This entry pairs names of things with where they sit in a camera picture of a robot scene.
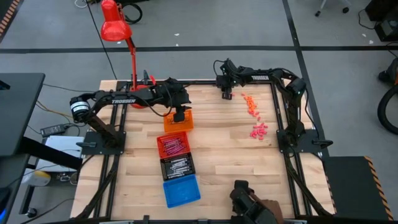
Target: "floor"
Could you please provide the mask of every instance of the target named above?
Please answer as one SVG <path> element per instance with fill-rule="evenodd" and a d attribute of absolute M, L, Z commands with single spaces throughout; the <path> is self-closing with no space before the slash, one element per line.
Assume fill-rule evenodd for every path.
<path fill-rule="evenodd" d="M 1 72 L 41 72 L 46 74 L 47 84 L 88 91 L 98 89 L 100 80 L 113 79 L 88 9 L 77 8 L 73 2 L 24 0 L 0 43 Z M 236 65 L 285 67 L 309 78 L 325 136 L 335 142 L 329 147 L 330 155 L 372 157 L 390 208 L 397 215 L 398 192 L 394 189 L 398 184 L 398 138 L 383 129 L 376 114 L 377 104 L 388 89 L 377 80 L 377 75 L 394 56 L 385 50 L 366 48 L 386 44 L 379 41 L 373 30 L 358 25 L 358 11 L 368 2 L 352 0 L 350 12 L 342 14 L 342 3 L 328 1 L 320 17 L 314 16 L 320 0 L 140 2 L 144 17 L 132 26 L 132 38 L 142 47 L 137 53 L 137 71 L 142 76 L 146 69 L 157 78 L 213 78 L 213 61 L 229 57 Z M 297 31 L 293 38 L 288 8 Z M 100 27 L 100 7 L 92 5 L 91 9 Z M 361 16 L 364 24 L 373 25 L 365 13 Z M 117 50 L 126 44 L 104 44 L 112 48 L 109 57 L 117 77 L 128 79 L 129 54 Z M 298 44 L 314 48 L 303 48 L 312 50 L 301 54 Z M 364 47 L 341 51 L 324 50 L 324 46 Z M 26 49 L 35 51 L 23 54 Z M 52 110 L 70 113 L 69 100 L 77 95 L 44 86 L 39 100 Z M 393 115 L 397 109 L 398 100 L 394 98 L 387 115 L 395 125 L 398 117 Z M 65 122 L 59 115 L 36 108 L 29 125 L 38 130 Z M 71 129 L 67 134 L 76 135 L 77 130 Z M 29 129 L 25 135 L 41 140 Z M 74 191 L 73 186 L 38 188 L 32 206 L 39 213 L 46 211 L 73 198 Z M 22 196 L 18 195 L 9 223 L 27 220 L 17 214 Z M 32 223 L 66 220 L 71 207 L 72 202 L 65 202 Z"/>

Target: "orange bin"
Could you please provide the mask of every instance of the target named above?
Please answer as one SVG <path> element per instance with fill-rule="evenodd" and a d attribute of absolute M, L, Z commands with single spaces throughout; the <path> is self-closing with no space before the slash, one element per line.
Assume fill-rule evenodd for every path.
<path fill-rule="evenodd" d="M 163 118 L 163 124 L 164 124 L 164 131 L 166 133 L 176 133 L 180 131 L 191 131 L 193 129 L 193 117 L 192 117 L 192 111 L 191 110 L 186 110 L 184 112 L 185 114 L 185 120 L 181 122 L 174 122 L 173 115 L 175 112 L 170 113 L 166 117 Z"/>
<path fill-rule="evenodd" d="M 167 149 L 167 144 L 168 144 L 167 141 L 168 142 L 179 141 L 178 145 L 182 149 L 179 151 L 175 151 L 175 152 L 173 152 L 172 150 L 169 151 Z M 159 156 L 161 159 L 165 159 L 168 157 L 177 156 L 177 155 L 181 155 L 181 154 L 190 152 L 188 138 L 187 138 L 187 134 L 185 132 L 173 133 L 173 134 L 168 134 L 165 136 L 157 137 L 157 148 L 159 150 Z"/>

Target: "wooden tabletop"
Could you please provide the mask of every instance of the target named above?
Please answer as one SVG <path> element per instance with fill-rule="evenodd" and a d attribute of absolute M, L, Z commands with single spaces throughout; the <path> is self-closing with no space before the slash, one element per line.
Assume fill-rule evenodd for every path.
<path fill-rule="evenodd" d="M 101 82 L 101 90 L 116 88 L 115 80 Z M 277 200 L 284 218 L 293 218 L 292 202 L 283 155 L 278 150 L 277 120 L 270 85 L 247 85 L 234 88 L 233 100 L 221 99 L 221 90 L 211 85 L 187 88 L 192 102 L 194 129 L 188 133 L 201 199 L 176 208 L 167 208 L 163 191 L 156 137 L 164 135 L 163 118 L 149 108 L 128 107 L 126 149 L 121 156 L 113 202 L 113 220 L 230 219 L 232 202 L 229 193 L 235 180 L 249 181 L 250 188 L 261 199 Z M 251 95 L 258 104 L 262 122 L 268 125 L 264 140 L 249 136 L 257 121 L 248 114 L 241 93 Z M 282 98 L 278 93 L 280 107 Z M 166 112 L 156 105 L 158 112 Z M 103 108 L 98 116 L 109 123 L 112 107 Z M 284 126 L 286 119 L 282 113 Z M 302 111 L 306 128 L 312 124 Z M 312 154 L 301 153 L 303 171 L 309 190 L 326 210 L 334 213 L 322 162 Z M 95 156 L 80 173 L 71 217 L 78 215 L 98 188 L 103 156 Z M 106 192 L 101 207 L 104 215 Z M 298 190 L 300 212 L 305 213 Z"/>

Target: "blue tray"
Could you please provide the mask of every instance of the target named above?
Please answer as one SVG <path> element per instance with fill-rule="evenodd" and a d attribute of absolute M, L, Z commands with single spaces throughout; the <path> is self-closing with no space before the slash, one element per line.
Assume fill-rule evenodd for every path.
<path fill-rule="evenodd" d="M 194 174 L 163 183 L 167 208 L 174 208 L 200 199 L 197 178 Z"/>

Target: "red lamp shade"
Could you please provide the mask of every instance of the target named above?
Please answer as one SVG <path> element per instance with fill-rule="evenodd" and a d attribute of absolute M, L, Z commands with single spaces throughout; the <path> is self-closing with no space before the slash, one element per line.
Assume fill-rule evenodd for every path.
<path fill-rule="evenodd" d="M 119 13 L 118 5 L 113 0 L 101 3 L 105 22 L 101 27 L 101 38 L 106 41 L 121 41 L 130 38 L 132 31 Z"/>

